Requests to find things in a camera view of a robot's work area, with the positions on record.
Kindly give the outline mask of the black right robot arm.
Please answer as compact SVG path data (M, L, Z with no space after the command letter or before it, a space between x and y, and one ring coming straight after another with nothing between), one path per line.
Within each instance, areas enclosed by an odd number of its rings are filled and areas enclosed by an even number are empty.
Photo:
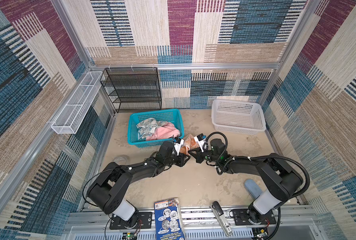
M267 190L249 205L245 214L254 225L263 222L272 209L279 209L288 200L302 195L310 185L310 176L303 165L275 153L259 157L232 156L220 139L213 139L210 147L199 147L188 153L197 163L206 161L215 167L218 175L250 174L262 178Z

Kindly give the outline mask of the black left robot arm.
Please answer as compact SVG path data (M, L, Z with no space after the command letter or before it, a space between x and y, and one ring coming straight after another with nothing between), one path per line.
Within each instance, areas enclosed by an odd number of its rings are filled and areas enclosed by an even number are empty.
M191 157L175 149L174 143L163 142L157 152L143 162L133 165L108 164L103 171L94 176L87 189L87 197L93 205L106 215L120 219L120 225L127 229L141 226L138 209L125 199L132 183L145 178L153 178L172 166L183 167Z

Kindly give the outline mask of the orange bunny pattern towel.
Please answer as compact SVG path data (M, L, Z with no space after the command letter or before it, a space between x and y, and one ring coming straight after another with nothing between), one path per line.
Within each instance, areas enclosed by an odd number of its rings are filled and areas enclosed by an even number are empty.
M200 147L199 144L195 140L195 136L193 136L192 134L188 134L184 138L184 144L180 148L180 153L189 155L188 153L189 150L196 149L199 147Z

